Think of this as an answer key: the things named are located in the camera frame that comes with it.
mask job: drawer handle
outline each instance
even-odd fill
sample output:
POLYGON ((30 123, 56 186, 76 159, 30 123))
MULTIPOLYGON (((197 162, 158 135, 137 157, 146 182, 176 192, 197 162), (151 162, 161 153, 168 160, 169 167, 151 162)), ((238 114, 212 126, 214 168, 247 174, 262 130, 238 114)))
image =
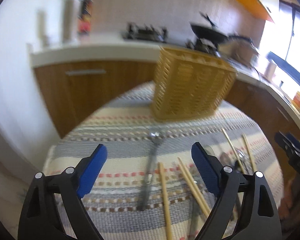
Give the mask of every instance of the drawer handle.
POLYGON ((284 117, 285 119, 287 119, 287 121, 289 121, 288 117, 286 117, 286 115, 280 110, 280 108, 277 107, 277 109, 278 109, 278 111, 283 115, 283 117, 284 117))
POLYGON ((67 76, 100 75, 100 74, 106 74, 106 71, 104 69, 84 69, 84 70, 66 71, 67 76))

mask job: blue gripper pad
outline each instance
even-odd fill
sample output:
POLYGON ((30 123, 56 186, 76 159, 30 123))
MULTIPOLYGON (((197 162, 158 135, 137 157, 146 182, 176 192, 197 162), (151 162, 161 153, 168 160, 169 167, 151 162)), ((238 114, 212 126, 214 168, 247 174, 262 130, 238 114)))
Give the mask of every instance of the blue gripper pad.
POLYGON ((107 148, 103 144, 99 144, 92 155, 88 157, 90 158, 89 163, 79 178, 79 187, 77 190, 79 198, 83 198, 84 195, 90 193, 103 164, 107 160, 107 156, 107 148))
POLYGON ((208 155, 200 143, 196 142, 191 147, 191 157, 197 167, 207 190, 218 197, 220 193, 222 165, 215 156, 208 155))

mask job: round table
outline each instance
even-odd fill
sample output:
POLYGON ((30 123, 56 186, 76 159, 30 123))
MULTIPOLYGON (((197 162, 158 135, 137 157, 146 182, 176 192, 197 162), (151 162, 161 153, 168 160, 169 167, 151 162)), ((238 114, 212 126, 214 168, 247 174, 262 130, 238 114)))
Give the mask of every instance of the round table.
MULTIPOLYGON (((201 213, 178 168, 180 157, 197 181, 210 208, 215 203, 191 158, 191 146, 200 142, 210 146, 216 157, 223 152, 234 159, 221 132, 224 128, 234 146, 247 155, 242 134, 246 134, 258 170, 262 171, 277 205, 283 191, 283 179, 274 151, 258 125, 237 108, 223 101, 213 116, 186 122, 156 122, 150 111, 153 83, 146 83, 98 109, 53 146, 44 167, 46 175, 61 173, 90 156, 99 143, 108 150, 108 158, 90 194, 82 202, 104 239, 166 239, 162 189, 158 170, 154 175, 146 210, 138 203, 153 142, 150 131, 160 132, 163 140, 157 148, 157 161, 166 169, 173 239, 194 239, 206 217, 201 213)), ((58 208, 66 232, 74 236, 62 199, 58 208)), ((235 220, 225 235, 231 234, 235 220)))

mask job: wooden chopstick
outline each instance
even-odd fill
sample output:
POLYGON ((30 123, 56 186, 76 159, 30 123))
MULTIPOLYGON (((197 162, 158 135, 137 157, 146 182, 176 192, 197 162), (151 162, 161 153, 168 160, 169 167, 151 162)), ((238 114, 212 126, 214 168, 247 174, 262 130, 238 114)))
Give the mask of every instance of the wooden chopstick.
POLYGON ((223 128, 221 128, 221 130, 222 130, 223 134, 225 135, 225 137, 227 138, 228 143, 230 144, 230 147, 231 147, 232 151, 234 152, 234 156, 236 157, 236 159, 237 159, 237 161, 239 163, 239 166, 240 166, 240 169, 242 170, 242 173, 244 173, 245 169, 244 169, 244 167, 242 165, 242 162, 241 162, 241 160, 240 160, 240 158, 239 158, 239 156, 237 154, 237 151, 235 150, 232 142, 230 141, 230 138, 229 138, 228 134, 226 133, 226 131, 223 128))
POLYGON ((192 195, 194 196, 195 200, 197 201, 197 203, 199 204, 202 213, 208 217, 209 213, 210 213, 210 208, 207 204, 207 202, 205 201, 204 197, 202 196, 198 186, 194 183, 194 179, 192 178, 189 170, 184 166, 183 162, 181 161, 181 159, 178 157, 179 163, 180 163, 180 170, 182 172, 183 177, 185 178, 191 192, 192 195))
POLYGON ((256 166, 256 163, 254 162, 254 157, 253 157, 251 149, 250 149, 250 144, 249 144, 248 139, 247 139, 247 137, 244 133, 242 134, 242 137, 243 137, 244 143, 247 147, 247 152, 248 152, 249 157, 250 157, 252 170, 253 170, 253 172, 256 172, 258 170, 258 168, 256 166))
POLYGON ((162 187, 162 197, 163 197, 163 205, 164 205, 164 217, 166 219, 166 234, 167 240, 172 240, 172 233, 171 233, 171 217, 169 211, 169 200, 168 200, 168 192, 166 187, 166 175, 164 172, 163 163, 159 163, 159 171, 160 171, 160 178, 161 178, 161 187, 162 187))

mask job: basket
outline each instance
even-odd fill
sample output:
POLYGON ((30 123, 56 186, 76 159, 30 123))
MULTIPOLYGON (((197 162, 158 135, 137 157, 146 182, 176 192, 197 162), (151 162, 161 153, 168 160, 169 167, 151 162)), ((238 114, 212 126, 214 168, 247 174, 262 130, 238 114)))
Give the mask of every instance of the basket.
POLYGON ((214 114, 237 71, 224 60, 190 49, 161 48, 154 73, 151 111, 156 121, 182 121, 214 114))

